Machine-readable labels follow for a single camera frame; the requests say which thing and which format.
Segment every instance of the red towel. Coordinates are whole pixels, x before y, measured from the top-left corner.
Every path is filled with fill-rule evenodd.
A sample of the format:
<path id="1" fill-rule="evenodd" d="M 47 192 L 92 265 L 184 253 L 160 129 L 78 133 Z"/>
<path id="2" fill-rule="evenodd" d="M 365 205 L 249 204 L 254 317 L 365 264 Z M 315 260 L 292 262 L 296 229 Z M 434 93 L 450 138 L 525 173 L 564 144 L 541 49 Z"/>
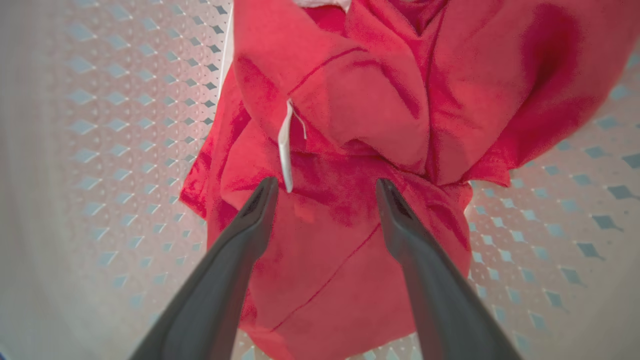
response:
<path id="1" fill-rule="evenodd" d="M 467 181 L 507 186 L 585 123 L 640 28 L 638 0 L 234 6 L 234 62 L 181 199 L 211 246 L 263 178 L 280 180 L 240 323 L 276 360 L 344 359 L 413 332 L 375 180 L 395 182 L 466 275 Z M 288 98 L 308 135 L 292 120 L 292 193 L 277 145 Z"/>

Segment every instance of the red garment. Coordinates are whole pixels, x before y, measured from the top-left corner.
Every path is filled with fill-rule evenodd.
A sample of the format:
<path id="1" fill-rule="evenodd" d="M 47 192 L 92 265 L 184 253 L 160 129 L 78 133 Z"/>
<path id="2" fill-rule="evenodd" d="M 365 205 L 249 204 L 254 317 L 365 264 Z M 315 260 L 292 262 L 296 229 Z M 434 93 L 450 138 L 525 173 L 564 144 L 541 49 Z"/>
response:
<path id="1" fill-rule="evenodd" d="M 235 0 L 218 113 L 182 201 L 218 237 L 266 176 L 282 184 L 241 328 L 277 360 L 344 359 L 415 330 L 380 229 L 391 179 L 461 273 L 463 209 L 483 179 L 574 132 L 617 80 L 640 1 L 354 0 L 302 10 Z M 292 193 L 277 134 L 292 99 Z"/>

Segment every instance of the diamond-shaped hole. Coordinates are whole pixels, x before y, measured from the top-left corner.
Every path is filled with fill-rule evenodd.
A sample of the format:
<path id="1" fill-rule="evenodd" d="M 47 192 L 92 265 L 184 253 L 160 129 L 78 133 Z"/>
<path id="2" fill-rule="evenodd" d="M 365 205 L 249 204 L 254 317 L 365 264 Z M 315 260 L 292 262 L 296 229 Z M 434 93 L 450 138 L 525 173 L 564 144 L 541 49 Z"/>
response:
<path id="1" fill-rule="evenodd" d="M 140 144 L 140 149 L 142 151 L 147 152 L 147 151 L 151 150 L 151 148 L 154 147 L 154 146 L 156 146 L 154 143 L 152 143 L 152 142 L 150 142 L 148 140 L 145 140 Z"/>
<path id="2" fill-rule="evenodd" d="M 109 231 L 108 227 L 99 227 L 91 230 L 91 237 L 95 241 L 100 241 L 100 239 Z"/>
<path id="3" fill-rule="evenodd" d="M 116 172 L 113 174 L 113 178 L 118 180 L 118 181 L 122 181 L 124 180 L 125 177 L 127 177 L 129 174 L 131 174 L 131 170 L 125 170 L 123 168 L 119 168 L 118 170 L 116 170 Z"/>
<path id="4" fill-rule="evenodd" d="M 487 268 L 487 271 L 489 271 L 489 277 L 491 280 L 500 281 L 500 273 L 498 273 L 498 270 Z"/>
<path id="5" fill-rule="evenodd" d="M 520 292 L 518 290 L 507 287 L 507 294 L 509 295 L 509 299 L 512 303 L 519 304 L 522 302 L 522 299 L 520 298 Z"/>
<path id="6" fill-rule="evenodd" d="M 89 94 L 88 92 L 84 91 L 83 89 L 78 89 L 74 92 L 72 92 L 71 94 L 67 95 L 67 98 L 71 99 L 73 102 L 75 102 L 78 105 L 84 105 L 92 100 L 95 99 L 95 96 L 92 94 Z"/>
<path id="7" fill-rule="evenodd" d="M 140 243 L 142 242 L 142 239 L 144 239 L 144 236 L 136 236 L 134 238 L 131 239 L 131 241 L 129 242 L 129 247 L 132 249 L 137 248 L 138 246 L 140 246 Z"/>
<path id="8" fill-rule="evenodd" d="M 67 65 L 78 74 L 84 74 L 85 72 L 95 69 L 95 66 L 81 56 L 73 57 L 67 62 Z"/>
<path id="9" fill-rule="evenodd" d="M 517 243 L 523 243 L 526 242 L 524 240 L 524 235 L 522 234 L 521 231 L 514 231 L 511 230 L 511 235 L 513 236 L 513 241 L 517 242 Z"/>
<path id="10" fill-rule="evenodd" d="M 592 243 L 577 243 L 585 258 L 602 258 Z"/>
<path id="11" fill-rule="evenodd" d="M 616 198 L 616 200 L 632 199 L 636 197 L 625 185 L 608 186 L 607 190 Z"/>
<path id="12" fill-rule="evenodd" d="M 175 15 L 184 15 L 184 12 L 182 11 L 182 8 L 178 4 L 173 4 L 171 6 L 171 10 L 173 11 L 173 13 Z"/>
<path id="13" fill-rule="evenodd" d="M 617 85 L 609 93 L 611 99 L 614 100 L 620 100 L 627 95 L 629 95 L 629 89 L 625 85 Z"/>
<path id="14" fill-rule="evenodd" d="M 486 288 L 484 286 L 476 284 L 476 291 L 478 292 L 480 299 L 486 298 Z"/>
<path id="15" fill-rule="evenodd" d="M 529 269 L 521 269 L 520 270 L 522 272 L 522 278 L 524 279 L 525 282 L 535 282 L 536 281 L 536 277 L 533 275 L 533 272 Z"/>
<path id="16" fill-rule="evenodd" d="M 604 150 L 602 150 L 602 148 L 599 146 L 594 146 L 588 149 L 584 149 L 584 152 L 586 152 L 587 155 L 589 155 L 589 157 L 592 159 L 598 159 L 606 155 Z"/>
<path id="17" fill-rule="evenodd" d="M 178 56 L 176 54 L 174 54 L 173 51 L 169 51 L 166 54 L 166 59 L 169 60 L 170 63 L 172 63 L 175 60 L 178 60 Z"/>
<path id="18" fill-rule="evenodd" d="M 167 83 L 167 84 L 173 84 L 176 81 L 178 81 L 178 79 L 176 79 L 171 74 L 167 74 L 167 75 L 164 76 L 164 82 Z"/>
<path id="19" fill-rule="evenodd" d="M 89 30 L 86 26 L 80 24 L 79 22 L 71 24 L 67 28 L 67 33 L 69 33 L 69 35 L 80 42 L 96 38 L 95 34 L 92 33 L 91 30 Z"/>
<path id="20" fill-rule="evenodd" d="M 602 230 L 607 230 L 607 229 L 617 229 L 620 231 L 622 230 L 616 225 L 616 223 L 613 221 L 613 219 L 609 215 L 592 215 L 591 218 L 593 219 L 593 221 L 596 222 L 596 224 L 598 224 L 598 227 L 601 228 Z"/>
<path id="21" fill-rule="evenodd" d="M 154 284 L 162 285 L 166 281 L 167 273 L 158 274 L 154 277 Z"/>
<path id="22" fill-rule="evenodd" d="M 131 307 L 139 309 L 142 307 L 142 300 L 145 298 L 145 294 L 135 294 L 129 300 Z"/>
<path id="23" fill-rule="evenodd" d="M 149 195 L 150 193 L 152 193 L 156 188 L 158 187 L 158 185 L 155 184 L 146 184 L 145 185 L 145 193 L 147 195 Z"/>
<path id="24" fill-rule="evenodd" d="M 560 271 L 562 272 L 562 274 L 564 275 L 564 278 L 570 283 L 570 284 L 582 284 L 582 281 L 580 280 L 580 276 L 578 275 L 578 272 L 575 271 L 574 269 L 569 269 L 569 268 L 560 268 Z"/>
<path id="25" fill-rule="evenodd" d="M 511 259 L 511 252 L 508 250 L 499 250 L 500 252 L 500 257 L 502 258 L 503 261 L 507 262 L 507 263 L 512 263 L 513 259 Z"/>
<path id="26" fill-rule="evenodd" d="M 133 197 L 132 193 L 119 193 L 118 196 L 116 196 L 115 201 L 120 204 L 126 204 L 127 201 L 129 201 L 129 199 L 131 199 Z"/>
<path id="27" fill-rule="evenodd" d="M 476 263 L 481 263 L 481 264 L 484 263 L 484 261 L 482 259 L 482 254 L 480 254 L 479 252 L 472 251 L 471 252 L 471 256 L 474 258 L 474 261 Z"/>
<path id="28" fill-rule="evenodd" d="M 160 27 L 156 24 L 156 22 L 151 19 L 150 17 L 147 17 L 145 19 L 142 19 L 142 24 L 145 26 L 145 29 L 147 31 L 152 31 L 152 30 L 157 30 Z"/>
<path id="29" fill-rule="evenodd" d="M 151 258 L 151 257 L 147 257 L 147 258 L 142 259 L 140 261 L 140 267 L 148 268 L 149 265 L 151 265 L 151 261 L 153 261 L 153 258 Z"/>
<path id="30" fill-rule="evenodd" d="M 71 126 L 69 126 L 69 129 L 78 135 L 85 135 L 86 133 L 95 129 L 96 127 L 98 126 L 86 120 L 81 119 L 73 123 Z"/>
<path id="31" fill-rule="evenodd" d="M 142 169 L 142 172 L 144 172 L 145 174 L 148 174 L 149 172 L 151 172 L 151 170 L 153 170 L 156 167 L 157 167 L 156 164 L 144 163 L 141 169 Z"/>
<path id="32" fill-rule="evenodd" d="M 144 106 L 149 105 L 150 103 L 154 102 L 154 99 L 147 95 L 147 94 L 142 94 L 140 95 L 140 97 L 138 98 L 138 102 Z"/>
<path id="33" fill-rule="evenodd" d="M 117 254 L 118 254 L 117 251 L 103 252 L 102 254 L 100 254 L 100 257 L 98 258 L 98 264 L 100 266 L 109 266 L 109 264 L 111 264 L 111 262 L 113 261 L 113 258 L 115 258 Z"/>
<path id="34" fill-rule="evenodd" d="M 560 224 L 546 224 L 546 227 L 551 236 L 555 236 L 557 238 L 564 237 L 564 231 Z"/>
<path id="35" fill-rule="evenodd" d="M 161 233 L 165 226 L 166 226 L 166 224 L 156 224 L 156 225 L 154 225 L 154 228 L 153 228 L 154 233 L 156 233 L 156 234 Z"/>
<path id="36" fill-rule="evenodd" d="M 114 154 L 115 156 L 118 156 L 118 157 L 119 157 L 119 156 L 122 156 L 122 154 L 124 154 L 124 153 L 125 153 L 125 152 L 127 152 L 128 150 L 129 150 L 129 148 L 128 148 L 128 147 L 126 147 L 126 146 L 124 146 L 124 145 L 122 145 L 122 144 L 117 143 L 117 144 L 115 144 L 115 145 L 111 148 L 111 150 L 109 150 L 109 152 L 110 152 L 111 154 Z"/>
<path id="37" fill-rule="evenodd" d="M 98 202 L 90 202 L 84 206 L 83 214 L 88 217 L 92 217 L 100 211 L 106 204 L 100 204 Z"/>
<path id="38" fill-rule="evenodd" d="M 114 105 L 116 105 L 116 106 L 117 106 L 117 105 L 122 104 L 123 102 L 125 102 L 125 101 L 127 100 L 127 98 L 126 98 L 124 95 L 122 95 L 121 93 L 119 93 L 119 92 L 117 92 L 117 91 L 112 92 L 111 94 L 109 94 L 109 95 L 106 97 L 106 99 L 107 99 L 111 104 L 114 104 Z"/>
<path id="39" fill-rule="evenodd" d="M 547 252 L 547 250 L 543 247 L 538 247 L 538 246 L 534 246 L 533 247 L 533 252 L 534 254 L 542 260 L 549 260 L 549 253 Z"/>
<path id="40" fill-rule="evenodd" d="M 151 74 L 148 70 L 143 69 L 138 73 L 138 76 L 144 81 L 147 82 L 153 78 L 155 78 L 155 75 Z"/>
<path id="41" fill-rule="evenodd" d="M 580 208 L 575 200 L 560 200 L 560 205 L 562 205 L 563 209 L 568 213 L 573 213 L 578 211 Z"/>
<path id="42" fill-rule="evenodd" d="M 151 126 L 153 124 L 155 124 L 155 123 L 152 122 L 151 120 L 147 119 L 146 117 L 138 122 L 138 125 L 140 127 L 142 127 L 143 129 L 146 129 L 146 128 L 148 128 L 149 126 Z"/>
<path id="43" fill-rule="evenodd" d="M 133 16 L 119 4 L 109 6 L 109 11 L 117 21 L 125 21 L 133 19 Z"/>
<path id="44" fill-rule="evenodd" d="M 138 216 L 135 214 L 125 214 L 120 221 L 120 225 L 122 226 L 130 226 Z"/>
<path id="45" fill-rule="evenodd" d="M 91 151 L 89 149 L 80 149 L 74 155 L 74 159 L 76 161 L 78 161 L 79 163 L 88 163 L 89 161 L 91 161 L 92 159 L 94 159 L 98 155 L 99 155 L 98 152 Z"/>
<path id="46" fill-rule="evenodd" d="M 533 323 L 533 326 L 538 329 L 538 330 L 546 330 L 547 329 L 547 325 L 545 323 L 545 318 L 542 317 L 541 315 L 535 314 L 535 313 L 529 313 L 529 317 L 531 318 L 531 322 Z"/>
<path id="47" fill-rule="evenodd" d="M 171 125 L 174 125 L 174 124 L 175 124 L 175 120 L 171 119 L 170 117 L 165 118 L 164 125 L 166 127 L 171 127 Z"/>
<path id="48" fill-rule="evenodd" d="M 496 227 L 505 227 L 504 226 L 504 222 L 502 222 L 502 218 L 500 218 L 500 217 L 497 217 L 497 218 L 492 217 L 491 220 L 493 221 L 493 224 Z"/>
<path id="49" fill-rule="evenodd" d="M 560 294 L 554 292 L 554 291 L 549 291 L 549 290 L 545 290 L 545 294 L 547 295 L 547 298 L 549 299 L 549 302 L 551 303 L 551 306 L 553 307 L 564 307 L 563 303 L 562 303 L 562 298 L 560 297 Z"/>
<path id="50" fill-rule="evenodd" d="M 98 0 L 74 0 L 79 8 L 92 8 L 98 6 Z"/>
<path id="51" fill-rule="evenodd" d="M 493 236 L 491 235 L 482 235 L 482 240 L 485 245 L 493 245 Z"/>
<path id="52" fill-rule="evenodd" d="M 107 127 L 112 129 L 113 131 L 120 131 L 122 129 L 124 129 L 125 127 L 129 126 L 129 124 L 127 124 L 126 122 L 120 120 L 120 119 L 113 119 L 109 124 L 107 124 Z"/>
<path id="53" fill-rule="evenodd" d="M 94 177 L 85 176 L 82 180 L 76 185 L 77 188 L 82 190 L 91 190 L 95 185 L 101 182 L 102 179 L 96 179 Z"/>
<path id="54" fill-rule="evenodd" d="M 158 210 L 158 208 L 160 208 L 160 205 L 157 204 L 150 204 L 149 206 L 147 206 L 147 214 L 153 214 L 156 212 L 156 210 Z"/>
<path id="55" fill-rule="evenodd" d="M 524 215 L 524 218 L 529 221 L 538 220 L 536 213 L 533 210 L 521 210 L 521 212 Z"/>
<path id="56" fill-rule="evenodd" d="M 154 50 L 153 47 L 151 47 L 149 44 L 142 44 L 138 47 L 138 49 L 142 52 L 142 54 L 144 54 L 145 56 L 151 56 L 153 54 L 157 54 L 157 51 Z"/>
<path id="57" fill-rule="evenodd" d="M 169 34 L 169 36 L 171 38 L 179 38 L 180 37 L 180 33 L 178 33 L 178 31 L 176 31 L 174 28 L 168 28 L 166 30 L 166 33 Z"/>
<path id="58" fill-rule="evenodd" d="M 608 116 L 603 119 L 596 120 L 596 124 L 603 130 L 609 130 L 613 127 L 618 126 L 618 121 L 613 116 Z"/>
<path id="59" fill-rule="evenodd" d="M 121 50 L 130 46 L 129 43 L 127 43 L 120 35 L 116 34 L 107 37 L 107 41 L 115 50 Z"/>
<path id="60" fill-rule="evenodd" d="M 627 163 L 630 168 L 640 168 L 640 152 L 633 155 L 623 156 L 622 160 Z"/>

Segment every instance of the white tag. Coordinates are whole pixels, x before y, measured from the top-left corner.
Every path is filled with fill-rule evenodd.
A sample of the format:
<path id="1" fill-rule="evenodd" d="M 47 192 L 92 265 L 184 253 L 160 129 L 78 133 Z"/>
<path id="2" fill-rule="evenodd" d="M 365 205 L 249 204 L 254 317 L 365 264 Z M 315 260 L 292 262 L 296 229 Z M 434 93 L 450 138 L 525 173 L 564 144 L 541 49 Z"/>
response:
<path id="1" fill-rule="evenodd" d="M 282 165 L 282 177 L 284 178 L 284 186 L 287 188 L 287 192 L 291 193 L 293 190 L 293 175 L 291 173 L 291 148 L 289 147 L 289 131 L 291 129 L 291 117 L 294 114 L 293 104 L 291 99 L 287 100 L 287 116 L 282 122 L 280 131 L 278 132 L 278 150 L 280 151 L 280 164 Z M 304 130 L 305 139 L 307 139 L 307 127 L 305 123 L 296 114 L 296 117 L 302 123 L 302 129 Z"/>
<path id="2" fill-rule="evenodd" d="M 301 8 L 317 8 L 326 5 L 337 5 L 341 7 L 344 12 L 349 11 L 351 6 L 351 0 L 294 0 Z"/>

